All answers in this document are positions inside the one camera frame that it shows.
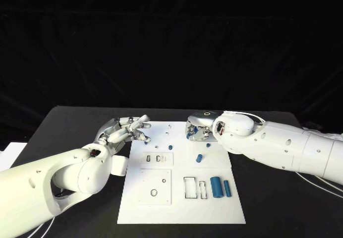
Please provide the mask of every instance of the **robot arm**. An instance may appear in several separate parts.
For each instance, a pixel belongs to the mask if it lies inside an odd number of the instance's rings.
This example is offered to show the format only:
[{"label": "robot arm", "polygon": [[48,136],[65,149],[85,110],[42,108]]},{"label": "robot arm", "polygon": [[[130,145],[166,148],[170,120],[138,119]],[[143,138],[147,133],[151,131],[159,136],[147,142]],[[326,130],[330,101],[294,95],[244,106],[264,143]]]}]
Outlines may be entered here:
[{"label": "robot arm", "polygon": [[343,142],[280,123],[257,123],[244,113],[202,112],[189,117],[186,136],[203,140],[209,133],[233,154],[282,170],[317,175],[343,184]]},{"label": "robot arm", "polygon": [[[150,119],[112,119],[99,129],[95,142],[59,155],[0,172],[0,237],[17,237],[49,221],[105,186],[110,174],[124,176],[128,159],[117,156],[125,141],[150,138],[137,128]],[[56,197],[52,185],[72,191]]]}]

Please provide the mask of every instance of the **black table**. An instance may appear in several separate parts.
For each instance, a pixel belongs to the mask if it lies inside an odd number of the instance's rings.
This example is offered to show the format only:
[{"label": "black table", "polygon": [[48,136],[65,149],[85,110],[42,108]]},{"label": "black table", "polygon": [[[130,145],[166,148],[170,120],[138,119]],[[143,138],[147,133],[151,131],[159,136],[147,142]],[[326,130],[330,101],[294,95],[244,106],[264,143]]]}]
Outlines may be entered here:
[{"label": "black table", "polygon": [[[92,143],[99,127],[114,117],[140,117],[147,114],[151,120],[186,121],[193,112],[195,110],[174,109],[56,107],[49,112],[13,166]],[[265,120],[300,127],[291,113],[251,113]],[[120,155],[128,157],[130,144],[123,148]],[[343,200],[339,197],[310,185],[295,173],[277,170],[244,155],[231,154],[231,163],[245,225],[118,225],[125,177],[110,176],[102,191],[56,217],[45,237],[343,236]],[[48,226],[49,222],[35,237],[42,236]]]}]

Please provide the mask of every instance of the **blue cylinder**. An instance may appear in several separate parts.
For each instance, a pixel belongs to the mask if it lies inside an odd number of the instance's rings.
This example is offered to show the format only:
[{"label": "blue cylinder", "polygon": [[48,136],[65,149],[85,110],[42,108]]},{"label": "blue cylinder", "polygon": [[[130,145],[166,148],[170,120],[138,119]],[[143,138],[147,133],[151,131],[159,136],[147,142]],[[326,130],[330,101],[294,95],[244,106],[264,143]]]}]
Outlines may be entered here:
[{"label": "blue cylinder", "polygon": [[196,161],[200,163],[202,162],[202,154],[197,155]]},{"label": "blue cylinder", "polygon": [[231,197],[231,187],[229,187],[228,180],[223,180],[223,187],[225,187],[226,197]]},{"label": "blue cylinder", "polygon": [[219,177],[210,178],[212,193],[215,198],[223,197],[223,189]]}]

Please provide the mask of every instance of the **white assembly board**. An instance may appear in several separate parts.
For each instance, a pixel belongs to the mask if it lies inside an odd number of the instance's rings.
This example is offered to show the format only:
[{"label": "white assembly board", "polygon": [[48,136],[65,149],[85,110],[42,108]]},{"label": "white assembly board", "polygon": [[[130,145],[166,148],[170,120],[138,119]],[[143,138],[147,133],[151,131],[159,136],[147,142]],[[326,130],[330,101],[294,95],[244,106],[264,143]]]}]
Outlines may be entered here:
[{"label": "white assembly board", "polygon": [[[118,224],[245,224],[228,152],[218,142],[186,139],[186,122],[150,123],[151,128],[141,131],[151,142],[131,145]],[[222,198],[213,198],[212,177],[221,178]],[[232,197],[226,197],[223,180]]]}]

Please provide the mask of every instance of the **white wire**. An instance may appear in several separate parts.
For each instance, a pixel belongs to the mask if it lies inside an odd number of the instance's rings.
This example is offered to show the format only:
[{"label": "white wire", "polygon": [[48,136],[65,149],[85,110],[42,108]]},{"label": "white wire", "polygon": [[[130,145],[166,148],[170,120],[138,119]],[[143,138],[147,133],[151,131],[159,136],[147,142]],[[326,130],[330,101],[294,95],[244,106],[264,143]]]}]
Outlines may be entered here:
[{"label": "white wire", "polygon": [[265,123],[265,120],[264,120],[259,116],[257,116],[257,115],[254,115],[254,114],[251,114],[251,113],[242,113],[242,112],[233,112],[233,111],[225,111],[225,112],[226,112],[226,113],[238,113],[238,114],[251,115],[251,116],[254,116],[255,118],[258,118],[262,123]]},{"label": "white wire", "polygon": [[[53,217],[53,219],[52,219],[52,223],[53,223],[53,220],[55,220],[55,217]],[[50,226],[52,226],[52,223],[50,223]],[[48,233],[48,230],[49,230],[50,226],[48,227],[45,234]],[[45,237],[45,234],[43,234],[43,236],[42,236],[40,238]]]},{"label": "white wire", "polygon": [[337,197],[343,198],[343,196],[337,195],[334,192],[329,191],[327,189],[324,189],[323,187],[320,187],[319,185],[316,185],[310,180],[307,180],[307,179],[300,175],[298,172],[295,172],[295,173],[297,173],[297,175],[298,175],[311,185],[314,185],[316,187],[319,187],[320,189],[323,189],[326,192],[331,193],[331,194],[336,195]]},{"label": "white wire", "polygon": [[323,180],[319,176],[316,176],[317,179],[320,179],[326,184],[329,184],[331,187],[334,187],[340,192],[343,192],[343,189],[340,189],[339,187],[336,187],[333,184],[330,184],[326,180]]},{"label": "white wire", "polygon": [[40,226],[37,227],[37,229],[35,230],[35,232],[30,234],[30,236],[27,238],[30,238],[36,234],[36,232],[42,226],[43,226],[43,224],[40,224]]}]

